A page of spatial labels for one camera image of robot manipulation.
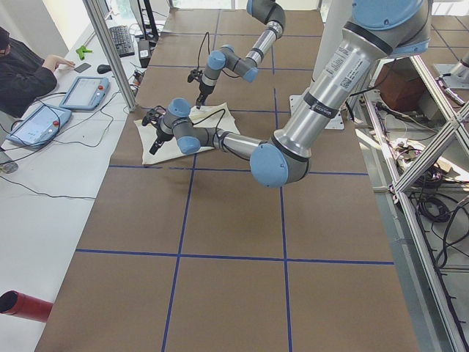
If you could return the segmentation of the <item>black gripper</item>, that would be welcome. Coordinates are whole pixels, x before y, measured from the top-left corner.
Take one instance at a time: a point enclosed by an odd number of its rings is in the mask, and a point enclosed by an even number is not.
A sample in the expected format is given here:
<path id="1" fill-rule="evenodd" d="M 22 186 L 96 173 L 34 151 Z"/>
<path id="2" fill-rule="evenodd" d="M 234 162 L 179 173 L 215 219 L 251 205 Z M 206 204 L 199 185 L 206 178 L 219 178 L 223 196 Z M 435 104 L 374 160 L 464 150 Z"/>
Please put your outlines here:
<path id="1" fill-rule="evenodd" d="M 199 80 L 199 96 L 196 99 L 196 108 L 200 109 L 207 105 L 207 97 L 213 93 L 215 89 L 215 81 L 211 79 L 201 78 Z"/>
<path id="2" fill-rule="evenodd" d="M 156 130 L 157 141 L 155 141 L 149 149 L 149 153 L 151 155 L 156 154 L 156 152 L 162 147 L 164 142 L 169 142 L 172 140 L 172 129 L 166 126 L 164 122 L 159 122 L 157 124 Z"/>

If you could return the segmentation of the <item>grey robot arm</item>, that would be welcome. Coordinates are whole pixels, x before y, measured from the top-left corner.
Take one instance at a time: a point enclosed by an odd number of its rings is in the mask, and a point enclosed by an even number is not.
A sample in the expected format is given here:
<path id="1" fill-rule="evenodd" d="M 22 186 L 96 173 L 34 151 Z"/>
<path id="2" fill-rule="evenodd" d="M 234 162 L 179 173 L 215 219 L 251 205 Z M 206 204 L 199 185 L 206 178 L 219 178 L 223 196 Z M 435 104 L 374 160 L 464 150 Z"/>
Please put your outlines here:
<path id="1" fill-rule="evenodd" d="M 185 155 L 214 147 L 248 160 L 255 180 L 271 188 L 304 178 L 313 142 L 371 65 L 384 58 L 421 54 L 429 44 L 430 1 L 353 1 L 351 10 L 332 57 L 302 94 L 287 124 L 267 141 L 198 127 L 190 119 L 188 101 L 176 98 L 157 120 L 149 151 L 156 153 L 172 140 Z"/>
<path id="2" fill-rule="evenodd" d="M 247 82 L 254 81 L 259 73 L 259 66 L 268 51 L 275 41 L 282 37 L 286 26 L 286 15 L 281 5 L 277 4 L 276 1 L 248 1 L 246 11 L 265 25 L 263 32 L 251 47 L 245 48 L 246 54 L 239 54 L 232 45 L 222 45 L 209 53 L 204 69 L 191 72 L 188 81 L 199 82 L 196 108 L 199 109 L 205 104 L 224 70 L 231 71 L 234 76 Z"/>

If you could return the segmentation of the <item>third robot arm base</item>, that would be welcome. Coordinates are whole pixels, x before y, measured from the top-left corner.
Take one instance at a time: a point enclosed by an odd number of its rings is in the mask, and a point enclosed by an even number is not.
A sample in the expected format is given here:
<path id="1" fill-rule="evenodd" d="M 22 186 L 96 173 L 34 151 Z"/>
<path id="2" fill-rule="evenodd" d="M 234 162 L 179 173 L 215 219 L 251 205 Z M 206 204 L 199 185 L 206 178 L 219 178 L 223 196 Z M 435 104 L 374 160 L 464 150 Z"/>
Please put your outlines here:
<path id="1" fill-rule="evenodd" d="M 433 64 L 443 86 L 450 89 L 468 89 L 468 53 L 456 64 Z"/>

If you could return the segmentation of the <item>person's bare hand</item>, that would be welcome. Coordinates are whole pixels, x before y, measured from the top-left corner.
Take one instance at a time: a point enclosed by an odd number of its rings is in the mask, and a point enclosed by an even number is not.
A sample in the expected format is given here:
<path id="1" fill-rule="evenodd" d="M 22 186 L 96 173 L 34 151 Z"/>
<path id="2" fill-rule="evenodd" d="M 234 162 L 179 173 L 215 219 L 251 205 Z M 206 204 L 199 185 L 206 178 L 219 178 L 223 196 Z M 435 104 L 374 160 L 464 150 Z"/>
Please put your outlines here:
<path id="1" fill-rule="evenodd" d="M 44 59 L 44 62 L 43 62 L 43 67 L 44 68 L 47 68 L 48 70 L 50 70 L 52 73 L 55 72 L 55 70 L 60 66 L 60 65 L 65 65 L 67 67 L 72 67 L 74 68 L 75 67 L 75 63 L 70 61 L 70 60 L 67 60 L 61 56 L 57 56 L 57 55 L 48 55 L 45 59 Z"/>

